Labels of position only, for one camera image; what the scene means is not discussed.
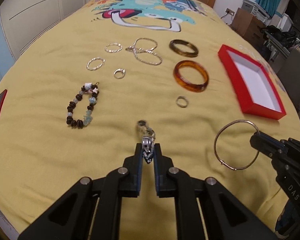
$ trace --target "ring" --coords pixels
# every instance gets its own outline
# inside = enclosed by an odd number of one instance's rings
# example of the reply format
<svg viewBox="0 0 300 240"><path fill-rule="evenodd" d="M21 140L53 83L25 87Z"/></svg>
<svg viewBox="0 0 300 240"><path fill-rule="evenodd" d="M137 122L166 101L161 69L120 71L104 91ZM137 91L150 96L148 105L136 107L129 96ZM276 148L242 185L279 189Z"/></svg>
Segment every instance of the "ring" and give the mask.
<svg viewBox="0 0 300 240"><path fill-rule="evenodd" d="M102 60L102 63L99 64L98 66L94 67L94 68L89 68L90 63L91 63L92 61L95 61L95 60L98 60L98 59L99 59L99 60ZM101 68L101 67L104 65L105 61L106 61L106 60L103 59L103 58L101 58L101 57L94 57L92 60L90 60L90 61L88 62L88 64L87 64L87 69L90 70L90 71L97 70L97 69Z"/></svg>
<svg viewBox="0 0 300 240"><path fill-rule="evenodd" d="M179 102L180 99L183 99L183 100L186 102L186 104L185 104L185 105L181 104L181 103ZM187 106L189 105L189 101L188 101L188 99L187 99L186 97L179 96L179 97L177 98L177 100L176 100L176 104L177 104L178 106L182 107L182 108L185 108L185 107L187 107Z"/></svg>
<svg viewBox="0 0 300 240"><path fill-rule="evenodd" d="M185 45L185 46L189 47L190 49L192 49L193 52L183 51L183 50L177 48L176 44ZM173 41L170 41L169 48L172 49L175 53L177 53L177 54L179 54L181 56L185 56L185 57L196 57L199 54L199 50L198 50L198 48L196 46L194 46L190 42L183 41L183 40L173 40Z"/></svg>
<svg viewBox="0 0 300 240"><path fill-rule="evenodd" d="M216 135L216 138L214 139L214 143L213 143L213 150L214 150L214 155L217 157L218 161L220 161L221 165L225 165L226 167L228 167L229 169L233 170L233 171L237 171L237 170L244 170L248 167L250 167L257 159L258 155L259 155L259 151L257 151L257 154L256 156L254 157L254 159L252 160L252 162L250 162L247 166L244 166L244 167L239 167L239 168L236 168L236 167L232 167L230 166L229 164L225 163L223 160L221 160L217 154L217 149L216 149L216 144L217 144L217 140L218 140L218 137L219 135L226 129L228 128L229 126L235 124L235 123L239 123L239 122L245 122L245 123L248 123L248 124L251 124L257 131L258 134L260 134L260 131L258 129L258 127L251 121L248 121L248 120L236 120L236 121L233 121L231 123L228 123L226 126L224 126Z"/></svg>
<svg viewBox="0 0 300 240"><path fill-rule="evenodd" d="M202 75L205 82L203 84L197 85L197 84L192 84L191 82L186 80L183 76L181 76L181 74L179 72L179 69L183 68L183 67L191 67L191 68L196 69ZM209 75L208 75L207 71L199 63L196 63L192 60L180 61L174 67L173 76L180 86L182 86L183 88L185 88L189 91L192 91L192 92L202 92L207 88L207 86L209 84Z"/></svg>
<svg viewBox="0 0 300 240"><path fill-rule="evenodd" d="M116 77L115 75L116 75L117 73L119 73L119 72L122 74L122 76ZM113 76L114 76L116 79L122 79L122 78L124 78L125 75L126 75L126 70L125 70L125 69L122 69L122 68L117 69L117 70L113 73Z"/></svg>
<svg viewBox="0 0 300 240"><path fill-rule="evenodd" d="M111 50L111 49L108 49L109 46L118 46L119 49ZM110 43L109 45L107 45L105 47L105 51L110 52L110 53L119 52L120 50L122 50L122 45L120 43Z"/></svg>

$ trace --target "chair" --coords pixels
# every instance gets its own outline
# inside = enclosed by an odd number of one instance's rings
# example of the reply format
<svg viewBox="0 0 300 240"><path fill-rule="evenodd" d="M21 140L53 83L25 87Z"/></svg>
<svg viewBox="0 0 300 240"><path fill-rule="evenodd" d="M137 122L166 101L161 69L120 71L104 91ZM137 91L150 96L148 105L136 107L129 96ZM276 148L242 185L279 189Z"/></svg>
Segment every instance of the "chair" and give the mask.
<svg viewBox="0 0 300 240"><path fill-rule="evenodd" d="M299 109L300 103L300 52L292 50L277 73L293 105Z"/></svg>

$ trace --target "silver chain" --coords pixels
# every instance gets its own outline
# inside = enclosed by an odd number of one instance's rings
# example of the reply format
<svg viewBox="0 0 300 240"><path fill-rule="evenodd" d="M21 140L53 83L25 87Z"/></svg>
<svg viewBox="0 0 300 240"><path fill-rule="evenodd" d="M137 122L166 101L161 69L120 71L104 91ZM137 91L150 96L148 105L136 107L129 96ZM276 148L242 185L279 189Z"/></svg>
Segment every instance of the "silver chain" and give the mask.
<svg viewBox="0 0 300 240"><path fill-rule="evenodd" d="M146 163L149 164L154 157L155 132L144 120L138 121L138 131L142 135L142 155Z"/></svg>
<svg viewBox="0 0 300 240"><path fill-rule="evenodd" d="M142 48L139 49L139 48L136 48L136 43L137 43L137 41L139 41L139 40L148 40L148 41L152 41L152 42L155 43L155 47L153 47L153 48L151 48L151 49L142 49ZM140 62L145 63L145 64L148 64L148 65L154 65L154 66L156 66L156 65L160 65L160 64L162 63L162 58L161 58L157 53L154 53L154 52L153 52L153 50L154 50L155 48L157 48L157 47L158 47L158 43L157 43L155 40L152 40L152 39L149 39L149 38L139 38L139 39L136 39L136 41L133 43L132 46L126 48L126 50L132 52L133 55L134 55L134 57L135 57L137 60L139 60ZM154 63L154 62L147 62L147 61L144 61L144 60L142 60L142 59L140 59L140 58L138 57L138 54L139 54L139 53L150 53L150 54L153 54L153 55L156 56L158 59L160 59L160 62Z"/></svg>

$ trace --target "amber bangle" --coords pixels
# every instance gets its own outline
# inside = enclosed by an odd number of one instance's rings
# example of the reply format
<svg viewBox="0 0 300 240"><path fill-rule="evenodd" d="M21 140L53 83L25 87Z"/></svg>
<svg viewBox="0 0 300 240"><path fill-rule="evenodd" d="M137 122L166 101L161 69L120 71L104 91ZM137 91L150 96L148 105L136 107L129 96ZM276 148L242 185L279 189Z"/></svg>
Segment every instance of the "amber bangle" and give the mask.
<svg viewBox="0 0 300 240"><path fill-rule="evenodd" d="M186 52L183 51L181 49L178 49L176 47L176 44L181 44L181 45L185 45L187 47L189 47L190 49L192 49L194 52ZM173 40L170 41L169 43L169 48L172 49L175 53L181 55L181 56L185 56L185 57L196 57L199 53L199 50L196 46L194 46L192 43L187 42L187 41L183 41L183 40Z"/></svg>
<svg viewBox="0 0 300 240"><path fill-rule="evenodd" d="M203 77L205 82L203 84L197 85L197 84L192 84L188 80L186 80L183 76L181 76L179 69L183 67L190 67L196 69ZM209 75L207 71L198 63L192 61L192 60L183 60L180 61L173 70L173 76L177 83L182 86L183 88L192 91L192 92L202 92L204 91L209 83Z"/></svg>

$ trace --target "bed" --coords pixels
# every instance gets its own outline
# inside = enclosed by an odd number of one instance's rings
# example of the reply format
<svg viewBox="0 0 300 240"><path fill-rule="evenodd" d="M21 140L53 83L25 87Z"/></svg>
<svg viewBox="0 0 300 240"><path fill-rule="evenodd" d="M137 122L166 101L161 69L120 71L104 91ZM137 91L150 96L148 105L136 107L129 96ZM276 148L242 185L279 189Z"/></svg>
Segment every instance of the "bed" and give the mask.
<svg viewBox="0 0 300 240"><path fill-rule="evenodd" d="M158 42L154 50L163 62L139 62L125 48L137 38ZM195 44L194 59L205 67L210 83L193 93L173 79L176 63L186 59L169 48L181 39ZM107 53L117 42L123 49ZM218 51L226 44L259 61L267 70L287 115L276 121L243 114ZM151 48L149 41L138 46ZM105 64L86 69L94 57ZM154 60L153 55L142 55ZM124 68L123 79L113 73ZM200 82L196 72L183 73ZM69 101L87 82L99 82L100 95L91 123L80 129L66 124ZM0 112L0 211L20 233L83 176L105 176L133 154L138 136L135 125L147 120L156 142L174 165L192 177L215 177L271 230L287 202L275 182L270 160L260 155L246 170L221 166L213 153L216 133L237 119L254 122L276 139L300 140L300 121L279 79L258 52L232 31L206 4L197 0L91 0L35 41L0 82L7 90ZM180 108L178 96L189 100ZM78 104L80 118L86 102ZM235 166L249 163L254 131L244 124L229 128L218 141L219 155ZM151 232L144 220L151 221ZM152 164L143 164L137 199L124 199L121 239L175 239L174 202L155 195Z"/></svg>

